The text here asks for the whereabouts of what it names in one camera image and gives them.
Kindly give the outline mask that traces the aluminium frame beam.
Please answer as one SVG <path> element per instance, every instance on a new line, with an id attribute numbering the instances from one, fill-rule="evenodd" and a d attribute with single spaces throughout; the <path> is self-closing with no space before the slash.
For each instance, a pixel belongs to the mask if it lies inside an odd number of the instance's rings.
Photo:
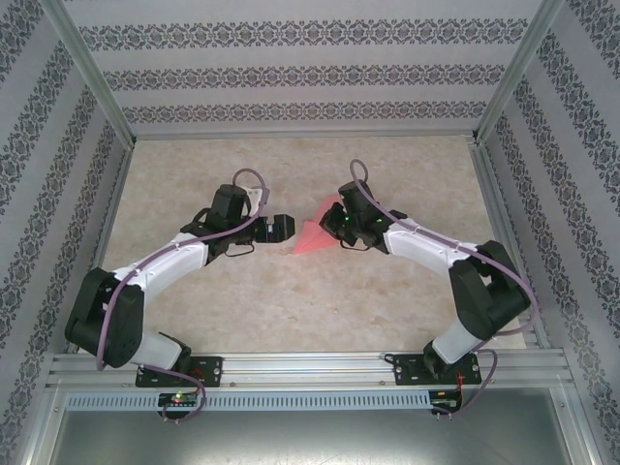
<path id="1" fill-rule="evenodd" d="M 611 465 L 606 461 L 595 437 L 595 431 L 586 415 L 584 404 L 576 387 L 566 387 L 566 405 L 571 411 L 573 429 L 577 436 L 580 453 L 584 458 L 584 465 Z"/>
<path id="2" fill-rule="evenodd" d="M 50 465 L 61 429 L 67 394 L 59 385 L 46 387 L 26 431 L 15 465 Z"/>

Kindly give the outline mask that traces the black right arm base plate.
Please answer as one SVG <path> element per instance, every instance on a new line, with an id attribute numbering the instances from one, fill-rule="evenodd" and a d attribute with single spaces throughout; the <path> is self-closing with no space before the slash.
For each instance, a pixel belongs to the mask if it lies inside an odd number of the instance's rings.
<path id="1" fill-rule="evenodd" d="M 455 386 L 458 380 L 466 386 L 478 386 L 482 382 L 479 361 L 474 354 L 464 356 L 439 375 L 428 370 L 422 353 L 393 355 L 391 364 L 398 386 Z"/>

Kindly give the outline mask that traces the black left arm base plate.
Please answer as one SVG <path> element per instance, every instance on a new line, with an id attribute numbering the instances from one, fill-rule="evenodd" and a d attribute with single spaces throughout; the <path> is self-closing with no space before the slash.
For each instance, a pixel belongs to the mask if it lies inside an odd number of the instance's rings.
<path id="1" fill-rule="evenodd" d="M 196 388 L 197 382 L 200 382 L 205 388 L 218 388 L 223 359 L 219 356 L 190 356 L 170 370 L 174 375 L 139 368 L 135 385 L 138 388 Z"/>

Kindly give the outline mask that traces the aluminium side rail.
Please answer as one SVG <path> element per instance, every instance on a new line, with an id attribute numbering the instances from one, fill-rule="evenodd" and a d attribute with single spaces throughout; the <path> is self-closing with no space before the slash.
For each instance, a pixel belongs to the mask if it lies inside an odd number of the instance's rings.
<path id="1" fill-rule="evenodd" d="M 133 149 L 127 148 L 116 158 L 110 156 L 104 172 L 97 178 L 98 183 L 89 183 L 80 190 L 79 199 L 87 207 L 87 217 L 78 248 L 76 274 L 71 281 L 67 316 L 73 310 L 85 274 L 103 264 L 132 155 Z"/>
<path id="2" fill-rule="evenodd" d="M 495 238 L 506 247 L 520 277 L 529 284 L 530 280 L 512 230 L 512 223 L 485 147 L 478 144 L 475 138 L 468 138 L 468 148 Z M 540 316 L 533 318 L 531 312 L 528 311 L 521 314 L 518 321 L 522 325 L 530 325 L 524 331 L 524 339 L 528 348 L 551 348 Z"/>

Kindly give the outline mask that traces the aluminium frame post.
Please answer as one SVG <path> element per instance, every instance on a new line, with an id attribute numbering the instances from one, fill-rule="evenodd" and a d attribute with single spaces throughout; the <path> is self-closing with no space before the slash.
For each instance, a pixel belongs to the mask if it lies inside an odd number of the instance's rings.
<path id="1" fill-rule="evenodd" d="M 513 90 L 525 74 L 537 48 L 565 2 L 566 0 L 542 0 L 540 3 L 474 131 L 474 139 L 477 144 L 481 144 L 489 138 L 502 111 L 508 104 Z"/>
<path id="2" fill-rule="evenodd" d="M 65 48 L 72 56 L 85 83 L 89 86 L 115 133 L 119 136 L 121 143 L 125 148 L 134 148 L 136 136 L 114 98 L 103 72 L 99 69 L 78 27 L 65 7 L 64 1 L 40 0 L 40 3 Z"/>

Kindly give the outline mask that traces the grey metal sheet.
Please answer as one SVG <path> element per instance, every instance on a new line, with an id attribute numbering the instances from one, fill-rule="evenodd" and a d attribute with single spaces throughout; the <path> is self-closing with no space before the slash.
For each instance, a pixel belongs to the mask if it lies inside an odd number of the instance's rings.
<path id="1" fill-rule="evenodd" d="M 573 465 L 558 428 L 413 411 L 209 413 L 166 425 L 148 413 L 70 412 L 52 465 Z"/>

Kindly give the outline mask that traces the aluminium mounting rail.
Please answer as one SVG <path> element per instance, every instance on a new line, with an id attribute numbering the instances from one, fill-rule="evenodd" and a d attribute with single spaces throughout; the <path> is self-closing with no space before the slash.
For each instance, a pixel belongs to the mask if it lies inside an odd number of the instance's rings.
<path id="1" fill-rule="evenodd" d="M 490 388 L 571 386 L 574 376 L 559 349 L 498 350 Z M 221 390 L 395 389 L 393 367 L 381 353 L 222 354 Z M 135 386 L 138 368 L 95 369 L 87 354 L 52 360 L 44 387 L 65 391 L 120 391 Z"/>

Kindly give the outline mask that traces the pink square paper sheet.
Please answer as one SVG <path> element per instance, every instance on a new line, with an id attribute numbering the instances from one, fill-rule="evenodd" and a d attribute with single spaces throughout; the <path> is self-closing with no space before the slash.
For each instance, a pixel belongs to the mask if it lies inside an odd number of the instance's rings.
<path id="1" fill-rule="evenodd" d="M 294 248 L 295 255 L 331 248 L 338 244 L 338 241 L 320 225 L 324 215 L 335 203 L 340 203 L 338 195 L 327 197 L 321 203 L 314 217 L 304 222 L 301 234 Z"/>

